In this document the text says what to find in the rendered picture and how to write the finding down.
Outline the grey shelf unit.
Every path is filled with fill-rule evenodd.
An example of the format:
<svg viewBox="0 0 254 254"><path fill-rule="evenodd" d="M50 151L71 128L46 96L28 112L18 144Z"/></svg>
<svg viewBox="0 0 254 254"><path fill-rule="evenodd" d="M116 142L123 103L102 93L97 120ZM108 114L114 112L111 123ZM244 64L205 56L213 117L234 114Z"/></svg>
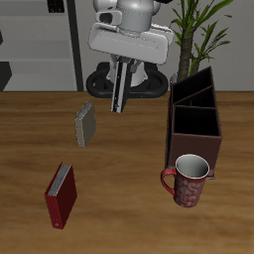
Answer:
<svg viewBox="0 0 254 254"><path fill-rule="evenodd" d="M82 91L75 0L0 0L0 91Z"/></svg>

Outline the grey striped book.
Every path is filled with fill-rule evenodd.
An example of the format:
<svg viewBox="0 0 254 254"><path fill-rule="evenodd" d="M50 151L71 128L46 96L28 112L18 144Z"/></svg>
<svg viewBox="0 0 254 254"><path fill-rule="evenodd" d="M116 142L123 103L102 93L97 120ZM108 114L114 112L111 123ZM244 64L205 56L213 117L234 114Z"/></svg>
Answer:
<svg viewBox="0 0 254 254"><path fill-rule="evenodd" d="M85 147L96 131L94 104L86 102L74 117L76 141Z"/></svg>

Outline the green pot plant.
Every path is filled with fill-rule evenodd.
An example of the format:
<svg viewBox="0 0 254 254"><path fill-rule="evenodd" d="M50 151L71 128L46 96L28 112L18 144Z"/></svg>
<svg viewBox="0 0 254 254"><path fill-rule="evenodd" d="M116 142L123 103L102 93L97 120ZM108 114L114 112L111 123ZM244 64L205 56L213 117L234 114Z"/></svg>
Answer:
<svg viewBox="0 0 254 254"><path fill-rule="evenodd" d="M197 73L203 60L212 60L210 53L213 50L229 44L229 41L223 41L227 28L221 30L214 38L211 37L217 21L207 27L202 26L215 13L233 2L221 0L214 4L214 1L211 0L203 10L200 10L198 8L200 0L180 0L182 13L174 9L178 18L171 24L176 24L180 29L175 35L176 44L181 48L177 81Z"/></svg>

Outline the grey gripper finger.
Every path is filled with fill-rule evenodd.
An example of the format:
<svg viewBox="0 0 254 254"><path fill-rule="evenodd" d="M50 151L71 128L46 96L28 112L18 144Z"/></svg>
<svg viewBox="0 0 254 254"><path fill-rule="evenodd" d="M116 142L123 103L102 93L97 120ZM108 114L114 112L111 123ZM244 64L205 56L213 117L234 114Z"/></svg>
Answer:
<svg viewBox="0 0 254 254"><path fill-rule="evenodd" d="M119 112L123 111L125 105L125 97L126 93L129 91L129 78L131 76L130 66L132 64L132 60L125 58L121 60L122 70L121 70L121 82L119 88L119 97L118 97L118 105L119 105Z"/></svg>
<svg viewBox="0 0 254 254"><path fill-rule="evenodd" d="M112 96L112 103L111 103L111 111L118 112L119 111L119 91L120 91L120 84L121 84L121 72L122 72L122 62L121 57L120 60L117 61L116 65L116 73L115 73L115 82L114 82L114 89L113 89L113 96Z"/></svg>

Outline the red book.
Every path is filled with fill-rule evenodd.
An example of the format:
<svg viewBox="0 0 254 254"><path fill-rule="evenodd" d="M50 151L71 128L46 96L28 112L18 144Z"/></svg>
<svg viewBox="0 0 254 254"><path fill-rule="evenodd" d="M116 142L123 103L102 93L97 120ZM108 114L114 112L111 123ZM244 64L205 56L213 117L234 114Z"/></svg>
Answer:
<svg viewBox="0 0 254 254"><path fill-rule="evenodd" d="M60 163L44 197L53 228L63 229L77 198L72 165Z"/></svg>

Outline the red patterned mug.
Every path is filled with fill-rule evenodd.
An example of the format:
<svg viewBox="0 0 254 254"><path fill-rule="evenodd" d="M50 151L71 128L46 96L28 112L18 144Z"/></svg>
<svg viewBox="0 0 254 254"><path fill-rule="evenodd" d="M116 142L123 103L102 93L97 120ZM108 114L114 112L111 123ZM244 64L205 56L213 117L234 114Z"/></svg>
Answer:
<svg viewBox="0 0 254 254"><path fill-rule="evenodd" d="M194 207L198 203L208 173L209 164L204 158L193 154L181 155L173 169L164 169L161 172L161 183L179 206ZM172 188L166 184L166 176L175 178Z"/></svg>

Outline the black box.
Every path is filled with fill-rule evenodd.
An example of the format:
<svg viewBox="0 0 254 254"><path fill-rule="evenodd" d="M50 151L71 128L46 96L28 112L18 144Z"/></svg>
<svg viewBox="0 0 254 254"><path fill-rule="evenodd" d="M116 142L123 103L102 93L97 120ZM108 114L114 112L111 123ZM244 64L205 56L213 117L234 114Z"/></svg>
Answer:
<svg viewBox="0 0 254 254"><path fill-rule="evenodd" d="M50 13L64 12L64 0L47 0L47 4Z"/></svg>

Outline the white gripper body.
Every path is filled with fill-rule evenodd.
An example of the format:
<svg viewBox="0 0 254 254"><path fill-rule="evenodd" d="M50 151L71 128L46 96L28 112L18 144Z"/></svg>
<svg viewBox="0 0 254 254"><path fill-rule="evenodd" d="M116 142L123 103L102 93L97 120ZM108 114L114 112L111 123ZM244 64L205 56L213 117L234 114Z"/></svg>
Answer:
<svg viewBox="0 0 254 254"><path fill-rule="evenodd" d="M95 23L89 34L92 50L153 64L167 61L168 48L174 37L171 29L152 24L138 38L122 35L116 26Z"/></svg>

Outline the dark brown desk caddy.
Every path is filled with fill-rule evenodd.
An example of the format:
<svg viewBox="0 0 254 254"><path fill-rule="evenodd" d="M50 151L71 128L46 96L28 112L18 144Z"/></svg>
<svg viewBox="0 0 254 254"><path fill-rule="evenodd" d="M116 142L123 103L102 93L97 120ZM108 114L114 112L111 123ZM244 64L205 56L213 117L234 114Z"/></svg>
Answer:
<svg viewBox="0 0 254 254"><path fill-rule="evenodd" d="M209 66L171 85L165 168L172 168L183 154L195 154L208 162L207 178L213 179L221 141L213 75Z"/></svg>

